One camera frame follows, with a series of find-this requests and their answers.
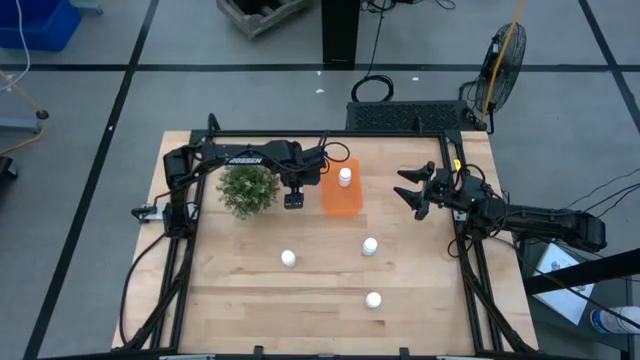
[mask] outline gray floor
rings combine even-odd
[[[431,0],[399,5],[386,15],[378,63],[478,64],[489,39],[515,11],[513,0],[456,0],[444,11]],[[40,64],[127,64],[149,0],[103,1],[103,16],[86,16],[68,48],[35,52]],[[640,64],[632,0],[590,0],[620,64]],[[525,6],[526,64],[606,64],[577,1],[537,0]],[[361,15],[358,62],[369,60],[375,15]],[[286,25],[247,40],[212,0],[160,0],[141,64],[306,64],[321,62],[316,5]],[[22,63],[20,50],[0,49],[1,64]],[[394,100],[447,100],[475,77],[464,72],[385,72]],[[340,129],[361,72],[137,72],[124,104],[80,241],[40,356],[106,351],[113,337],[122,281],[138,225],[129,215],[146,199],[160,136],[202,128],[215,112],[224,129]],[[58,261],[123,74],[34,71],[28,88],[51,113],[44,139],[12,154],[20,179],[0,202],[0,348],[21,358]],[[624,74],[640,96],[640,73]],[[384,89],[362,89],[376,100]],[[24,101],[0,93],[2,116],[33,116]],[[512,200],[564,206],[614,175],[637,168],[640,137],[613,76],[522,73],[497,115],[492,147]],[[1,148],[27,134],[0,133]],[[621,182],[616,185],[633,182]],[[640,243],[630,196],[604,219],[604,254]],[[635,287],[640,299],[640,287]],[[618,353],[536,323],[543,350],[617,359]]]

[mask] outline table leg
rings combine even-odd
[[[354,64],[360,0],[322,0],[322,57],[325,63]]]

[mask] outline plastic bottle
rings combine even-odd
[[[382,296],[380,296],[380,294],[378,294],[377,292],[369,293],[369,295],[367,295],[367,297],[364,299],[364,303],[369,309],[377,308],[378,306],[380,306],[381,302]]]
[[[296,255],[291,250],[282,252],[282,264],[286,267],[294,267],[296,265]]]
[[[365,256],[373,255],[378,249],[378,242],[374,238],[368,238],[362,243],[362,253]]]
[[[340,181],[340,186],[342,187],[349,186],[349,184],[351,184],[351,169],[349,168],[340,169],[340,175],[338,177],[338,180]]]
[[[640,307],[638,306],[623,306],[609,308],[609,310],[631,321],[640,323]],[[591,319],[591,325],[593,325],[598,332],[604,334],[640,334],[640,328],[603,310],[593,310],[589,318]]]

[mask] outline fan grille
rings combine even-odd
[[[504,45],[510,27],[511,24],[506,24],[496,33],[495,39],[496,43],[499,44],[500,49],[502,49],[502,46]],[[511,94],[511,90],[513,90],[513,86],[515,85],[516,80],[518,79],[518,74],[520,73],[520,68],[522,67],[522,59],[524,58],[526,43],[527,34],[524,27],[516,23],[516,27],[513,29],[513,34],[511,34],[511,39],[509,40],[509,45],[507,46],[502,62],[500,63],[500,68],[496,74],[493,93],[489,100],[494,105],[494,111],[498,111],[504,105]],[[486,102],[487,96],[489,95],[488,92],[489,83],[491,82],[491,74],[495,68],[495,62],[497,60],[497,56],[492,54],[493,45],[494,44],[492,43],[489,47],[482,66],[483,69],[489,69],[489,71],[483,71],[476,83],[474,107],[478,111],[483,111],[483,106]]]

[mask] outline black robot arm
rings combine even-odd
[[[429,213],[429,204],[434,203],[466,217],[463,234],[472,240],[483,240],[491,233],[507,230],[533,237],[562,239],[576,249],[589,252],[607,246],[604,222],[589,213],[511,205],[496,196],[484,179],[470,176],[464,169],[453,182],[450,170],[437,169],[433,176],[434,168],[434,163],[429,162],[419,170],[398,171],[410,181],[423,182],[420,192],[394,188],[415,210],[417,220],[424,219]]]
[[[189,186],[213,171],[226,166],[264,166],[291,192],[284,197],[286,209],[302,208],[304,185],[317,185],[321,169],[326,166],[326,136],[317,146],[303,150],[298,142],[269,141],[263,145],[216,144],[207,138],[197,145],[185,145],[163,157],[165,180],[170,200],[163,211],[166,236],[186,238],[193,235],[187,192]],[[132,210],[140,221],[157,211],[156,204]]]

